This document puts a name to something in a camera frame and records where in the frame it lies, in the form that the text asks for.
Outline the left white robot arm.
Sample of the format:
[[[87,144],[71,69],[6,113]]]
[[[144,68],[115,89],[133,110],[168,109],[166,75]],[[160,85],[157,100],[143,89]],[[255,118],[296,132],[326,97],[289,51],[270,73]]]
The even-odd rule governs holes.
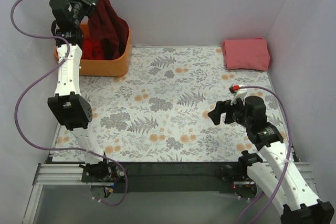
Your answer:
[[[80,92],[79,74],[82,56],[83,32],[80,28],[84,17],[90,17],[99,0],[50,0],[55,20],[51,32],[55,36],[58,61],[58,83],[48,106],[60,125],[75,137],[80,148],[85,149],[86,174],[100,182],[111,178],[112,170],[103,158],[104,151],[93,139],[90,122],[92,107]]]

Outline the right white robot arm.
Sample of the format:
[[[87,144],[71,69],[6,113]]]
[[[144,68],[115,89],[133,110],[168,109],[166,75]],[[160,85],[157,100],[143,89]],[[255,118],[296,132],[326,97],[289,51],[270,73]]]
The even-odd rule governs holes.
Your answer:
[[[280,132],[267,121],[263,99],[249,96],[235,102],[218,101],[208,116],[218,125],[222,114],[226,124],[243,126],[258,150],[251,154],[242,152],[238,176],[246,181],[252,179],[262,189],[278,210],[281,223],[330,223],[333,206],[319,198],[287,157]]]

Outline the dark red t shirt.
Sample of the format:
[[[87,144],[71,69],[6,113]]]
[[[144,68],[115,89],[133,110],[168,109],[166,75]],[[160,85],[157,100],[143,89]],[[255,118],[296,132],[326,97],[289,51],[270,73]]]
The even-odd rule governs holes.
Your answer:
[[[99,0],[88,19],[89,37],[101,42],[105,59],[120,58],[126,48],[129,26],[113,9],[110,0]]]

